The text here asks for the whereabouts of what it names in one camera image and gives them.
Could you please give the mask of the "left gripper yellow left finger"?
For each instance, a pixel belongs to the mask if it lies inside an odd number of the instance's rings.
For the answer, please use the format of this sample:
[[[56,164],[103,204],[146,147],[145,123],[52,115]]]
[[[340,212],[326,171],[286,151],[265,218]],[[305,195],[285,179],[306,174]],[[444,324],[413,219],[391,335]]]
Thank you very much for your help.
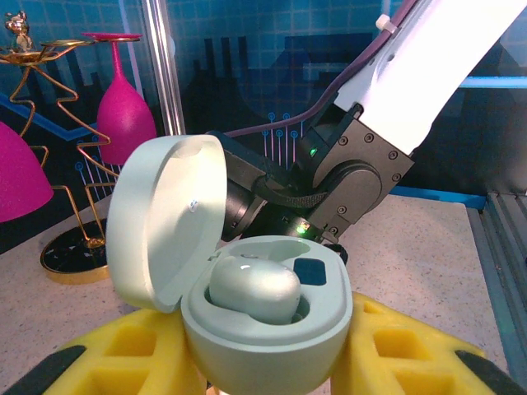
[[[180,312],[140,309],[46,356],[8,394],[204,394]]]

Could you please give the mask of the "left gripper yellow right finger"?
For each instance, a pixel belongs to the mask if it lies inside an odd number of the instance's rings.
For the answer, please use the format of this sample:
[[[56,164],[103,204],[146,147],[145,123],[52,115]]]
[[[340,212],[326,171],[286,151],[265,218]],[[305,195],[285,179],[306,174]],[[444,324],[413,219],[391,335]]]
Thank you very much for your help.
[[[524,394],[476,346],[353,293],[333,394]]]

